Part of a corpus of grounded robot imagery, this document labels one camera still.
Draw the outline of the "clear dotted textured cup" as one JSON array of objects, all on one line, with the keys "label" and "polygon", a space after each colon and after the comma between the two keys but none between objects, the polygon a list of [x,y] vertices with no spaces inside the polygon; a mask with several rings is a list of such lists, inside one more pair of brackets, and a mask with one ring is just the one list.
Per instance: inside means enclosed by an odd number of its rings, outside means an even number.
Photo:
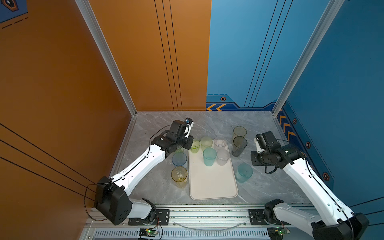
[{"label": "clear dotted textured cup", "polygon": [[219,166],[224,166],[228,162],[229,158],[230,153],[227,150],[222,149],[217,151],[217,163]]}]

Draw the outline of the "green dotted textured cup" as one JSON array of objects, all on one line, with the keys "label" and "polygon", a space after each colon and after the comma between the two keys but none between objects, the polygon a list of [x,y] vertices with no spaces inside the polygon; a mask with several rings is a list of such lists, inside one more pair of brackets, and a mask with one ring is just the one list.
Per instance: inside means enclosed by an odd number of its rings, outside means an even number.
[{"label": "green dotted textured cup", "polygon": [[202,151],[204,151],[205,149],[212,147],[213,140],[211,137],[206,136],[201,138],[200,143],[201,143],[201,149]]}]

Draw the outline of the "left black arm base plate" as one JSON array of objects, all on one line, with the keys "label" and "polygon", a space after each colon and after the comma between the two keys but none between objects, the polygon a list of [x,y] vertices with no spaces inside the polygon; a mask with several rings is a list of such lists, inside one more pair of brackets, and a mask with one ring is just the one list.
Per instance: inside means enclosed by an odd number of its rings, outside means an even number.
[{"label": "left black arm base plate", "polygon": [[129,226],[167,226],[169,224],[170,210],[169,209],[156,209],[145,219],[131,218],[128,221]]}]

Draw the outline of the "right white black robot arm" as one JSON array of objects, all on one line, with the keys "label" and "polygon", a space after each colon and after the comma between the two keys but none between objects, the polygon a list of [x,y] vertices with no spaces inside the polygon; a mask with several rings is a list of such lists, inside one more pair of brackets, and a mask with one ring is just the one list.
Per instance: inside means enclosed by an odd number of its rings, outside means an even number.
[{"label": "right white black robot arm", "polygon": [[369,220],[354,213],[320,179],[304,155],[294,145],[269,147],[251,152],[254,166],[275,166],[288,174],[311,201],[318,214],[313,215],[290,206],[280,199],[265,204],[267,224],[288,223],[315,240],[359,240]]}]

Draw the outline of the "tall green clear cup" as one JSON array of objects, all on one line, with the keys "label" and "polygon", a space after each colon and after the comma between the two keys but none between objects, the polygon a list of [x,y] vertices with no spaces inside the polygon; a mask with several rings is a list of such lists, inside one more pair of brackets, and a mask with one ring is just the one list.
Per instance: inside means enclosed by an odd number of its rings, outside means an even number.
[{"label": "tall green clear cup", "polygon": [[184,152],[184,148],[183,147],[180,147],[180,148],[176,149],[176,153],[183,153],[183,152]]}]

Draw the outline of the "teal cup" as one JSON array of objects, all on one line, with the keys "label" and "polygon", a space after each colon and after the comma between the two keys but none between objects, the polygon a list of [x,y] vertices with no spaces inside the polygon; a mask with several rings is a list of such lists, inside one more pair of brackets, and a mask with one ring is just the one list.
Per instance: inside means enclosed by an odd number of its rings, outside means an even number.
[{"label": "teal cup", "polygon": [[236,180],[239,183],[244,183],[253,175],[253,168],[248,164],[240,164],[236,172]]},{"label": "teal cup", "polygon": [[217,158],[217,151],[213,148],[206,148],[203,151],[203,158],[204,164],[207,167],[211,167]]}]

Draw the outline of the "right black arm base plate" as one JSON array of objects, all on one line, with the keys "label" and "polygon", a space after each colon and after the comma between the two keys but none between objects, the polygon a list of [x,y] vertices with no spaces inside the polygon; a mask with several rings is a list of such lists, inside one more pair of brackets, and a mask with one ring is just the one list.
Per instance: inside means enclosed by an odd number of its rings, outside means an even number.
[{"label": "right black arm base plate", "polygon": [[288,225],[288,223],[279,220],[268,221],[264,209],[249,209],[248,213],[251,225]]}]

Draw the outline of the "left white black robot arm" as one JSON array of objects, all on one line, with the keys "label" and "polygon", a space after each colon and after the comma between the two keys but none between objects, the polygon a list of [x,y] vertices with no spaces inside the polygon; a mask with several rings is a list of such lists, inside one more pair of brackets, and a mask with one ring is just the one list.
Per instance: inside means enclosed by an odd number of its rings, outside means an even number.
[{"label": "left white black robot arm", "polygon": [[119,225],[125,219],[142,219],[151,223],[157,207],[147,199],[129,198],[135,186],[170,153],[182,147],[189,150],[194,138],[182,137],[175,142],[157,136],[148,149],[131,165],[110,179],[102,177],[97,183],[94,207],[112,224]]}]

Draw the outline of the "dark smoke grey cup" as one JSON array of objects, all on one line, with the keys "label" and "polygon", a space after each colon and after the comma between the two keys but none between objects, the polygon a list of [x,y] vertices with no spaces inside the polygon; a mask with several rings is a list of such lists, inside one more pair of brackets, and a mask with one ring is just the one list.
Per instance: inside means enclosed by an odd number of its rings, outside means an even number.
[{"label": "dark smoke grey cup", "polygon": [[244,137],[235,137],[233,139],[232,155],[234,157],[239,157],[247,145],[248,141]]}]

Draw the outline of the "small green clear glass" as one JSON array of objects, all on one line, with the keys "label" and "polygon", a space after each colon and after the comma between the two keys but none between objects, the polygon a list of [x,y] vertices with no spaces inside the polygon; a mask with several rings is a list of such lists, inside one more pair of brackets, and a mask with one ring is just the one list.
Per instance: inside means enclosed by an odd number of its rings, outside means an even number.
[{"label": "small green clear glass", "polygon": [[193,140],[192,146],[191,146],[191,153],[196,154],[199,152],[201,146],[201,142],[199,140]]}]

